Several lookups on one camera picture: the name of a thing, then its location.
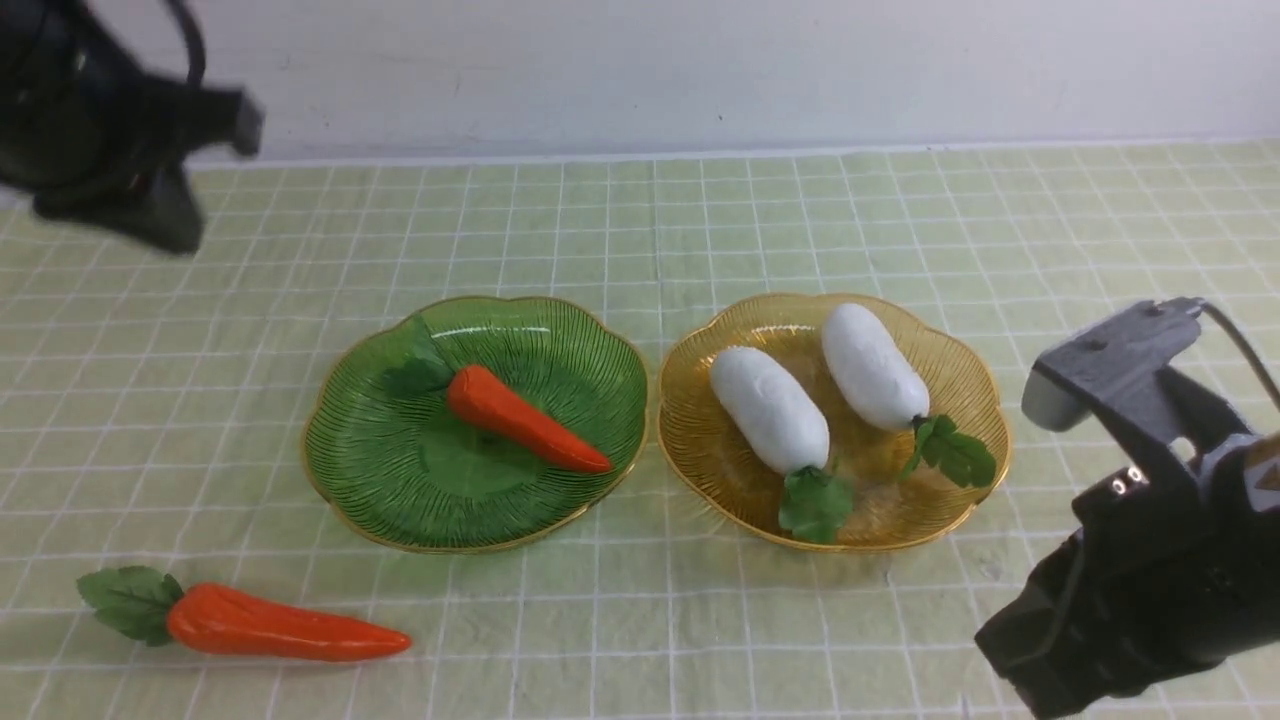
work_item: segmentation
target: carrot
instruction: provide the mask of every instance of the carrot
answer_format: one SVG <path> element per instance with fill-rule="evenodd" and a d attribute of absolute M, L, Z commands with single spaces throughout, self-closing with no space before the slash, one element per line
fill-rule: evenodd
<path fill-rule="evenodd" d="M 613 468 L 603 452 L 530 405 L 483 365 L 458 370 L 445 398 L 463 421 L 522 445 L 552 465 L 579 473 Z"/>
<path fill-rule="evenodd" d="M 412 644 L 396 630 L 216 583 L 183 591 L 173 575 L 137 565 L 90 573 L 76 587 L 100 623 L 148 647 L 178 642 L 209 655 L 356 662 Z"/>
<path fill-rule="evenodd" d="M 589 474 L 613 469 L 603 452 L 534 407 L 488 368 L 465 365 L 454 372 L 429 332 L 413 345 L 413 357 L 388 370 L 385 379 L 396 392 L 444 391 L 445 404 L 462 421 L 524 446 L 557 468 Z"/>

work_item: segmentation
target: ribbed plate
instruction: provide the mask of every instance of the ribbed plate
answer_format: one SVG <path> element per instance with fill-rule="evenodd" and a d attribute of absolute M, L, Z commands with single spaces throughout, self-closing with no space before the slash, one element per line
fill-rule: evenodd
<path fill-rule="evenodd" d="M 901 483 L 892 482 L 910 457 L 911 436 L 884 433 L 858 418 L 823 361 L 819 331 L 842 302 L 859 302 L 884 323 L 929 387 L 932 413 L 950 415 L 961 432 L 982 439 L 996 456 L 996 483 L 960 489 L 927 468 Z M 712 360 L 733 345 L 772 355 L 827 416 L 838 474 L 856 478 L 858 505 L 837 544 L 800 542 L 778 527 L 782 478 L 751 452 L 710 388 Z M 659 442 L 676 473 L 731 520 L 769 541 L 804 550 L 884 552 L 941 537 L 996 489 L 1012 455 L 1000 391 L 982 359 L 906 310 L 860 295 L 760 295 L 737 302 L 672 348 L 658 391 Z"/>
<path fill-rule="evenodd" d="M 648 373 L 586 310 L 552 297 L 458 297 L 419 314 L 454 366 L 488 366 L 613 470 L 549 468 L 462 423 L 440 395 L 389 397 L 381 375 L 408 357 L 420 332 L 411 316 L 338 361 L 303 433 L 312 484 L 357 533 L 413 552 L 503 550 L 577 518 L 631 470 L 648 429 Z"/>

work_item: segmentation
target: cable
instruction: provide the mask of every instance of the cable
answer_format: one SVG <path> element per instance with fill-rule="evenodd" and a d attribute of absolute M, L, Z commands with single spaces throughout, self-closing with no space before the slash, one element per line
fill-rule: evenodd
<path fill-rule="evenodd" d="M 164 4 L 178 23 L 182 44 L 187 46 L 187 85 L 198 87 L 205 79 L 205 38 L 200 33 L 200 23 L 186 0 L 164 0 Z"/>
<path fill-rule="evenodd" d="M 1238 328 L 1235 323 L 1233 323 L 1231 319 L 1226 316 L 1226 313 L 1219 310 L 1212 302 L 1208 302 L 1207 300 L 1202 300 L 1201 302 L 1202 302 L 1201 306 L 1203 307 L 1204 313 L 1207 313 L 1210 318 L 1213 318 L 1213 322 L 1217 323 L 1217 325 L 1222 328 L 1224 332 L 1226 332 L 1228 337 L 1231 338 L 1231 342 L 1235 343 L 1235 348 L 1239 350 L 1242 355 L 1244 355 L 1245 363 L 1249 364 L 1249 369 L 1253 370 L 1253 374 L 1257 375 L 1258 382 L 1262 383 L 1262 388 L 1267 392 L 1267 397 L 1271 398 L 1271 404 L 1275 405 L 1277 410 L 1280 410 L 1280 387 L 1276 387 L 1275 379 L 1271 378 L 1271 373 L 1267 370 L 1266 364 L 1263 364 L 1262 359 L 1258 357 L 1258 354 L 1253 350 L 1253 346 L 1249 345 L 1248 338 L 1245 338 L 1244 333 L 1240 332 L 1240 328 Z"/>

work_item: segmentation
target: amber glass plate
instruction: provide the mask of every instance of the amber glass plate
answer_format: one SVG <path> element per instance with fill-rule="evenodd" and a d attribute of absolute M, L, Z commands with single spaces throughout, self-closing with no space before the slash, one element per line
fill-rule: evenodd
<path fill-rule="evenodd" d="M 861 304 L 879 316 L 929 387 L 931 413 L 950 415 L 960 432 L 983 441 L 995 455 L 995 483 L 961 489 L 924 466 L 896 479 L 914 448 L 913 436 L 886 433 L 854 414 L 823 361 L 819 331 L 842 302 Z M 712 360 L 735 345 L 772 355 L 827 416 L 837 471 L 854 478 L 856 495 L 836 544 L 801 542 L 778 525 L 782 477 L 751 452 L 710 388 Z M 658 391 L 659 442 L 676 473 L 728 519 L 796 548 L 886 552 L 942 537 L 1000 486 L 1012 455 L 1000 391 L 982 359 L 906 310 L 861 295 L 760 295 L 737 302 L 672 348 Z"/>

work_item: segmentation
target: table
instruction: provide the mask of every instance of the table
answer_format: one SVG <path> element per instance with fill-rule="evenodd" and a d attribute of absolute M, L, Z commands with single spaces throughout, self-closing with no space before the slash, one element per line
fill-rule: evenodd
<path fill-rule="evenodd" d="M 0 697 L 14 719 L 1025 717 L 972 643 L 1120 466 L 1018 400 L 1050 343 L 1128 301 L 1224 305 L 1280 359 L 1280 143 L 543 164 L 243 165 L 196 177 L 195 260 L 0 217 Z M 886 557 L 745 536 L 646 448 L 526 550 L 415 556 L 347 532 L 298 436 L 360 338 L 448 296 L 552 293 L 653 368 L 760 292 L 878 295 L 970 343 L 1014 427 L 1006 484 Z M 1210 332 L 1181 361 L 1277 414 Z M 357 667 L 142 648 L 74 579 L 142 562 L 413 634 Z M 1263 650 L 1091 717 L 1280 712 Z"/>

